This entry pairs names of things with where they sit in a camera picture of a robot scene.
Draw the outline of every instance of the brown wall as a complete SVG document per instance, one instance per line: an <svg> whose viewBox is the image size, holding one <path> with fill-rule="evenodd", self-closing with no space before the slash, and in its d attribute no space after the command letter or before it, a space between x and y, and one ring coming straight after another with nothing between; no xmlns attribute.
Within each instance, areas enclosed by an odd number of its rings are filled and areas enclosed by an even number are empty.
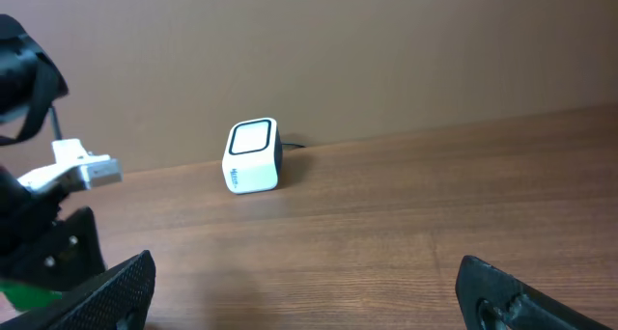
<svg viewBox="0 0 618 330"><path fill-rule="evenodd" d="M67 78L68 136L127 171L618 100L618 0L0 0ZM7 133L14 126L3 127ZM51 161L47 129L2 150Z"/></svg>

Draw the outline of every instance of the screw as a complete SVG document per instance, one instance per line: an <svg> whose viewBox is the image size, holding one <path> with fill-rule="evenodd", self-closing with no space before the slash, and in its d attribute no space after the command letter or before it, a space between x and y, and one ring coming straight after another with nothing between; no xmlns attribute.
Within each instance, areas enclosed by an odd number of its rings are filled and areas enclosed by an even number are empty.
<svg viewBox="0 0 618 330"><path fill-rule="evenodd" d="M45 261L43 262L43 264L46 267L53 267L56 265L56 260L53 257L47 257L45 258Z"/></svg>

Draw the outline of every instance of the wooden table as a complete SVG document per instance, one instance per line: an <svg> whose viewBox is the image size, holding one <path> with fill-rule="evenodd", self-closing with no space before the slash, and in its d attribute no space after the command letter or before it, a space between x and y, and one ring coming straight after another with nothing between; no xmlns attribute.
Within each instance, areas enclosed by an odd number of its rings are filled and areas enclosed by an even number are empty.
<svg viewBox="0 0 618 330"><path fill-rule="evenodd" d="M463 329L466 254L618 327L616 106L286 151L265 193L208 162L78 205L110 265L153 253L149 329Z"/></svg>

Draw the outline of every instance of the white device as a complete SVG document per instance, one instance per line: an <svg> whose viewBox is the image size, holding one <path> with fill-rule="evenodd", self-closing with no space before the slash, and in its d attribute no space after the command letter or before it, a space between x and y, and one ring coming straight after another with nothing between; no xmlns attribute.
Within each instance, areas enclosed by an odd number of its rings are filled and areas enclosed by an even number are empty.
<svg viewBox="0 0 618 330"><path fill-rule="evenodd" d="M271 190L279 182L283 148L277 121L241 122L230 131L223 154L223 177L235 194Z"/></svg>
<svg viewBox="0 0 618 330"><path fill-rule="evenodd" d="M43 192L60 183L69 192L90 190L123 180L123 169L109 155L92 155L79 139L51 142L56 163L40 167L21 176L21 186L31 192Z"/></svg>

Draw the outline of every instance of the black cable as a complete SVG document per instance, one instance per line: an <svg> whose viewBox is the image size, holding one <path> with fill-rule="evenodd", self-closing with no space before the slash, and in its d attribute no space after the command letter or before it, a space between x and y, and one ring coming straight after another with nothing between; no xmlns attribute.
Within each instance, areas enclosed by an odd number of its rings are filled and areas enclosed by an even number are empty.
<svg viewBox="0 0 618 330"><path fill-rule="evenodd" d="M298 143L281 143L284 146L292 146L292 147L297 147L297 148L307 148L307 146L298 144Z"/></svg>
<svg viewBox="0 0 618 330"><path fill-rule="evenodd" d="M54 138L56 141L62 139L62 131L60 130L60 122L58 122L58 113L56 107L49 106L49 116L51 117L51 128L54 130Z"/></svg>

